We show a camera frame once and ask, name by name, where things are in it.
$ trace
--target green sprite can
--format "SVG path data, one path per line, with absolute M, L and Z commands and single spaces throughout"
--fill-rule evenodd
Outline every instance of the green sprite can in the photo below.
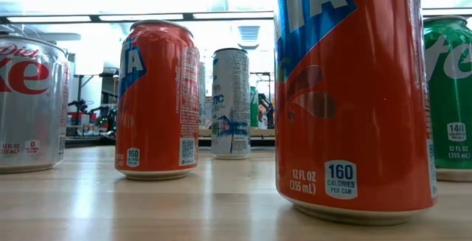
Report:
M 424 21 L 437 179 L 472 181 L 472 31 L 460 16 Z
M 251 86 L 251 127 L 259 126 L 257 117 L 259 116 L 259 94 L 254 86 Z

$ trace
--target soda can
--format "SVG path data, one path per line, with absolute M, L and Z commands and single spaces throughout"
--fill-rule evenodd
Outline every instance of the soda can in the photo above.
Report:
M 69 73 L 61 48 L 0 35 L 0 172 L 45 170 L 62 161 Z
M 205 127 L 207 123 L 207 115 L 205 113 L 205 102 L 206 102 L 206 89 L 205 89 L 205 63 L 200 62 L 198 70 L 198 109 L 200 114 L 200 126 Z
M 278 0 L 277 189 L 302 212 L 403 223 L 436 202 L 420 0 Z
M 257 88 L 251 86 L 251 128 L 257 128 L 259 122 L 257 117 L 259 116 L 259 93 Z
M 115 152 L 115 168 L 127 178 L 181 178 L 197 167 L 198 66 L 185 27 L 131 26 L 121 51 Z
M 424 21 L 438 180 L 472 181 L 472 31 L 466 25 L 453 15 Z
M 213 56 L 212 153 L 245 159 L 250 148 L 249 59 L 242 49 L 219 49 Z

